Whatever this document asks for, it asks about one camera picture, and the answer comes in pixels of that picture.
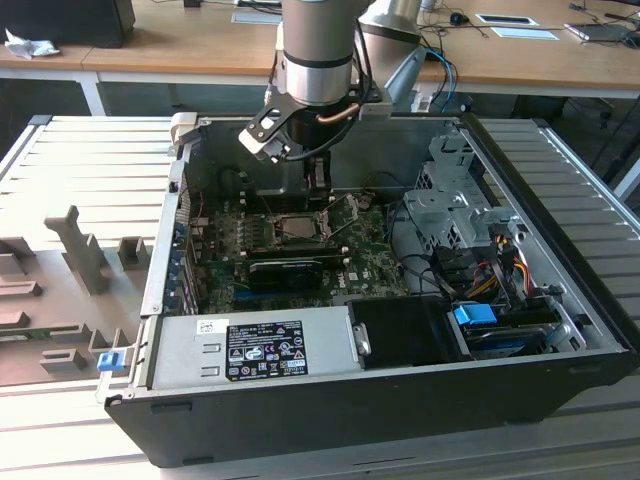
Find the wooden desk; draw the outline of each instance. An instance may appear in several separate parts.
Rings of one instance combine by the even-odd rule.
[[[124,48],[94,48],[82,63],[85,70],[269,75],[276,43],[274,25],[231,23],[233,5],[185,9],[182,1],[133,3],[132,38]]]
[[[82,61],[91,51],[87,46],[64,46],[60,54],[34,57],[31,60],[16,57],[8,49],[0,48],[0,68],[42,68],[46,70],[82,70]]]
[[[640,91],[640,51],[623,45],[581,44],[580,39],[564,28],[565,23],[590,23],[591,17],[570,10],[569,0],[449,0],[447,5],[460,7],[474,25],[486,27],[476,16],[481,14],[519,15],[532,17],[549,28],[559,40],[529,40],[500,38],[483,28],[488,38],[474,28],[449,28],[443,46],[458,68],[460,91],[495,93],[538,93],[632,97]],[[589,11],[602,22],[611,21],[605,12],[629,15],[635,8],[613,2],[590,0]],[[423,24],[449,24],[451,10],[440,9],[419,18]],[[631,27],[626,22],[621,25]],[[425,38],[438,46],[435,34]],[[442,79],[442,67],[425,66],[419,81],[433,83]]]
[[[475,13],[533,17],[540,27],[591,21],[568,8],[569,0],[447,0],[462,8],[475,25]],[[75,80],[94,115],[104,115],[101,82],[265,85],[275,45],[276,27],[231,23],[234,7],[203,4],[184,9],[181,1],[133,0],[132,38],[120,49],[62,46],[63,55],[31,61],[0,53],[0,77]],[[590,11],[604,21],[605,12],[628,15],[633,7],[590,0]],[[448,26],[451,11],[440,9],[420,21]],[[443,38],[447,57],[459,72],[457,91],[552,96],[635,98],[640,93],[640,51],[622,45],[580,44],[568,31],[560,40],[499,38],[488,28],[483,38],[473,28],[450,28]],[[438,45],[434,34],[425,34]],[[443,70],[427,63],[418,87],[428,96],[442,81]]]

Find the paper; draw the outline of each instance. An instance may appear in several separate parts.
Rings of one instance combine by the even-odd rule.
[[[12,35],[7,29],[4,32],[7,35],[7,41],[4,42],[4,46],[17,57],[31,60],[33,57],[60,53],[60,50],[57,50],[53,43],[48,40],[25,40]]]
[[[548,30],[536,30],[532,28],[508,28],[491,27],[500,38],[528,38],[533,40],[559,40]]]

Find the computer case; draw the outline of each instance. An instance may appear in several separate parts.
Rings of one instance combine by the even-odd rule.
[[[57,46],[82,44],[119,48],[133,30],[131,0],[0,0],[4,30],[30,40],[51,40]]]

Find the sticker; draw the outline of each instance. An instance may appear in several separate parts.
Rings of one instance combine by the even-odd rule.
[[[224,333],[229,326],[228,318],[216,318],[213,320],[198,320],[196,324],[197,335],[207,335],[210,333]]]
[[[301,321],[225,326],[232,382],[309,374]]]

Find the blue latch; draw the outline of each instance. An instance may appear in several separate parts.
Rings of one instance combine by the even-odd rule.
[[[98,358],[98,371],[121,372],[126,368],[124,364],[124,352],[105,352]]]
[[[486,303],[465,303],[453,311],[458,325],[486,325],[498,323],[491,305]]]

